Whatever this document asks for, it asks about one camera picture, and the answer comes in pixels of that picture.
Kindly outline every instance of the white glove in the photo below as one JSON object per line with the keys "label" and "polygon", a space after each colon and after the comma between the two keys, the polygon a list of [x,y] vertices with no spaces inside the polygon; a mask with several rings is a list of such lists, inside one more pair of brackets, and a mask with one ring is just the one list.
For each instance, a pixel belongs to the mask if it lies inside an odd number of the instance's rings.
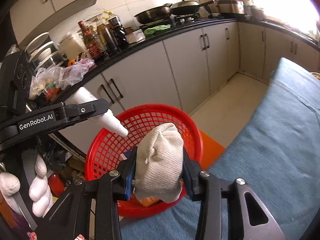
{"label": "white glove", "polygon": [[[37,217],[44,217],[53,205],[53,198],[47,179],[47,166],[44,160],[37,156],[35,164],[36,177],[29,188],[29,196],[33,201],[32,211]],[[20,189],[19,179],[8,173],[0,173],[0,191],[7,204],[19,215],[22,213],[13,198],[13,194]]]}

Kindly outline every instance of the beige knit fabric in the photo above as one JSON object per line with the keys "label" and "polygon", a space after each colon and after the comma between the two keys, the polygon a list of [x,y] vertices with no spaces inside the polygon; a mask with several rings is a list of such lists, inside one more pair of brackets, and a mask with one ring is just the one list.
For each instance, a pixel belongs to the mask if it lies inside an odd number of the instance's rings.
{"label": "beige knit fabric", "polygon": [[156,197],[166,203],[179,198],[183,162],[183,140],[173,123],[164,123],[139,143],[135,195],[138,199]]}

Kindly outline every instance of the blue fabric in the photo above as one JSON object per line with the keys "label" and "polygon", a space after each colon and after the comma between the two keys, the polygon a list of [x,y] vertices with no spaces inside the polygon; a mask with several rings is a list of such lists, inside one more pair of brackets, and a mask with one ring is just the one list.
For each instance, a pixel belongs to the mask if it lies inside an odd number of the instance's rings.
{"label": "blue fabric", "polygon": [[[282,58],[247,126],[209,169],[218,178],[244,178],[288,240],[299,239],[320,206],[320,82]],[[195,238],[199,203],[184,198],[165,212],[122,221],[123,239]],[[222,212],[227,239],[227,212]]]}

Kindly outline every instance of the orange mat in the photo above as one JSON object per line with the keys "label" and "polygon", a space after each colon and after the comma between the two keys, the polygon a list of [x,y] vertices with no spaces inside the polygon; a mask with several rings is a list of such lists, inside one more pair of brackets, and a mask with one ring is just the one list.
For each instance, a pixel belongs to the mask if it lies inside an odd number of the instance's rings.
{"label": "orange mat", "polygon": [[225,151],[225,147],[211,139],[204,132],[200,131],[203,141],[203,157],[200,163],[202,169],[207,170]]}

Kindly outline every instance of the floor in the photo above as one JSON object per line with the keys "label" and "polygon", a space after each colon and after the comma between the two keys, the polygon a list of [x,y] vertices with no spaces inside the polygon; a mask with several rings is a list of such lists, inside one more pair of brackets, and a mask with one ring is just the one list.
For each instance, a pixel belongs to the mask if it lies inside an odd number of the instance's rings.
{"label": "floor", "polygon": [[267,89],[268,85],[236,73],[191,118],[201,131],[226,148],[250,120]]}

